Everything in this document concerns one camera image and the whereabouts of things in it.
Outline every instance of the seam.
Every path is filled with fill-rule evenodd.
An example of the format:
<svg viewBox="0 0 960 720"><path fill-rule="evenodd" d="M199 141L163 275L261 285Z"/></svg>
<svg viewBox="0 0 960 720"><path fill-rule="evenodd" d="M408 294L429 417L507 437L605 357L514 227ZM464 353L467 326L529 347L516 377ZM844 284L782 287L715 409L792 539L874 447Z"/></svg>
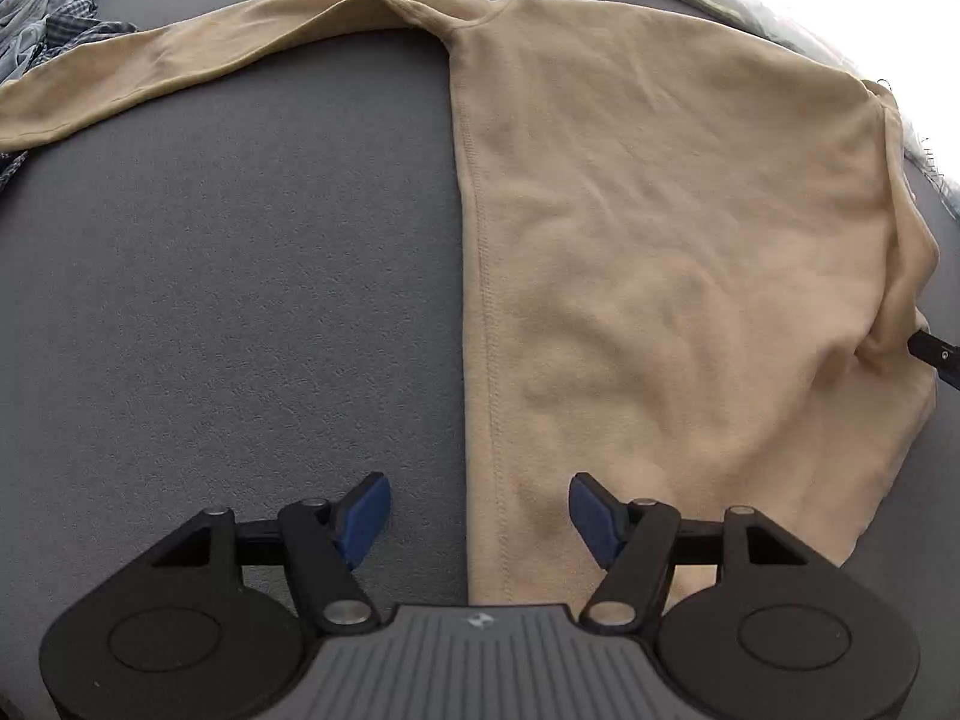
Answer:
<svg viewBox="0 0 960 720"><path fill-rule="evenodd" d="M501 8L496 14L502 13L506 7ZM507 549L507 509L503 495L503 466L500 456L500 414L499 414L499 385L497 381L498 347L497 347L497 327L496 311L493 309L493 289L490 284L490 245L487 239L487 214L483 204L483 193L480 190L476 177L476 151L473 146L473 138L470 133L469 116L463 105L463 84L459 76L454 79L451 75L451 83L457 90L457 104L454 114L458 119L461 140L464 145L464 157L467 161L467 176L469 177L470 189L473 192L474 221L476 224L477 237L477 275L480 280L480 313L483 322L484 332L484 356L486 362L487 375L487 418L490 428L490 448L491 463L493 464L493 497L496 505L497 522L497 542L499 546L500 560L500 586L503 591L504 599L507 603L514 600L514 591L512 591L511 576L509 570L508 549Z"/></svg>
<svg viewBox="0 0 960 720"><path fill-rule="evenodd" d="M896 126L899 127L899 131L901 132L901 138L899 138L899 144L896 148L898 149L898 153L904 154L905 156L904 116L899 112L899 108L897 108L896 105L891 107L889 104L885 103L882 98L880 98L880 95L877 95L869 89L868 91L870 91L872 98L874 99L874 105L877 105L877 109L880 111L880 119L883 124L883 162L887 167L887 178L890 183L890 190L891 192L893 191L894 170L891 170L891 167L894 167L896 174L899 175L899 180L901 180L901 183L904 185L904 189L906 189L906 193L910 196L911 202L909 207L911 214L916 220L920 220L920 224L928 230L928 234L923 236L923 243L925 244L926 253L934 257L937 260L936 264L939 265L940 252L937 248L936 239L933 237L933 234L929 232L929 228L926 226L926 220L923 218L923 214L920 213L920 209L917 207L917 199L913 194L913 190L910 188L910 183L906 180L906 173L902 167L902 162L900 162L899 165L890 165L890 155L887 149L887 142L890 140L889 122L890 119L896 120ZM896 230L896 234L899 237L899 229ZM925 285L926 283L920 285L920 290L923 290Z"/></svg>
<svg viewBox="0 0 960 720"><path fill-rule="evenodd" d="M407 7L408 0L383 0L387 7L389 7L395 14L400 16L406 23L409 23L413 28L422 29L424 32L429 32L434 37L440 37L437 34L435 23L427 25L426 19L421 18L421 14L416 13L414 10Z"/></svg>
<svg viewBox="0 0 960 720"><path fill-rule="evenodd" d="M486 16L481 16L475 22L462 23L462 25L455 26L450 29L450 34L452 35L455 32L462 32L466 29L472 29L474 26L483 26L485 23L491 23L491 21L498 16L506 13L513 5L517 4L521 0L497 0L496 2L500 3L499 7L494 8Z"/></svg>

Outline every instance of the gray surface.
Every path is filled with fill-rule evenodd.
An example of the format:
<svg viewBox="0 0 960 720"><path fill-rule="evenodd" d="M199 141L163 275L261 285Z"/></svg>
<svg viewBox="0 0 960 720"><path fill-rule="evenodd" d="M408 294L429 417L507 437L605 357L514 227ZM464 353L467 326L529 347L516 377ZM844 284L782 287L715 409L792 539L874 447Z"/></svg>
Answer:
<svg viewBox="0 0 960 720"><path fill-rule="evenodd" d="M256 720L707 720L621 637L564 607L402 607L386 629L323 646Z"/></svg>
<svg viewBox="0 0 960 720"><path fill-rule="evenodd" d="M150 28L234 1L100 15ZM943 248L923 309L960 340L960 230L908 172ZM460 257L446 57L424 34L302 47L37 151L0 197L0 690L52 720L43 629L203 505L262 517L371 469L395 490L374 598L462 602ZM942 388L850 561L920 635L906 720L960 712L959 449Z"/></svg>

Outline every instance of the crumpled fabric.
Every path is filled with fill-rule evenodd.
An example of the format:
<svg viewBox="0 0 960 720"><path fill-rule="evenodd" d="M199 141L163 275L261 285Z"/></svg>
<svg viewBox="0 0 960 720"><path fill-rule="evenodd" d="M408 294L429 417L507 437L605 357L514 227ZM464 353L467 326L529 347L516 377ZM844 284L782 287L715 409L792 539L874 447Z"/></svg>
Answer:
<svg viewBox="0 0 960 720"><path fill-rule="evenodd" d="M0 0L0 84L74 47L136 32L131 23L102 22L96 12L94 0ZM27 154L0 152L0 191Z"/></svg>

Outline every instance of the logo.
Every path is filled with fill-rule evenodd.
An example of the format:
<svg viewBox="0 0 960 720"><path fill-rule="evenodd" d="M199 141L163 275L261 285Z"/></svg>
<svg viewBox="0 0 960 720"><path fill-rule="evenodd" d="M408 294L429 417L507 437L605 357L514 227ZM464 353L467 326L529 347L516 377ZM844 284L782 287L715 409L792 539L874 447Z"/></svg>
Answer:
<svg viewBox="0 0 960 720"><path fill-rule="evenodd" d="M467 622L471 624L474 628L483 628L490 627L493 623L496 623L496 619L491 617L486 611L479 611L477 614L472 614L467 618Z"/></svg>

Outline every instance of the beige sweatshirt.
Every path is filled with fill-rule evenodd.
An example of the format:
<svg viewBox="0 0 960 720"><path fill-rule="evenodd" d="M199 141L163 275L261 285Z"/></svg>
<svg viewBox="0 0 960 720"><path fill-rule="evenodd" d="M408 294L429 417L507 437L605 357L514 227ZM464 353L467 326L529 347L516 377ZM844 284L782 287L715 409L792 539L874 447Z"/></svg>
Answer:
<svg viewBox="0 0 960 720"><path fill-rule="evenodd" d="M472 600L586 600L580 470L846 559L933 396L906 340L937 250L880 86L616 2L252 0L3 85L0 151L382 28L450 54Z"/></svg>

